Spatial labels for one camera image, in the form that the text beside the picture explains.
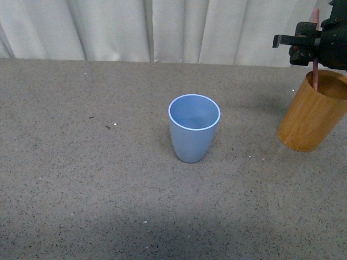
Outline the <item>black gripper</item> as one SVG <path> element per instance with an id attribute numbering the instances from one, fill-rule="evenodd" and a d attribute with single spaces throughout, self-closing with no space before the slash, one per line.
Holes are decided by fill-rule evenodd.
<path id="1" fill-rule="evenodd" d="M 290 64 L 307 66 L 314 59 L 324 67 L 346 70 L 346 1 L 330 1 L 331 15 L 316 29 L 316 22 L 299 22 L 294 36 L 275 35 L 272 48 L 291 46 Z"/>

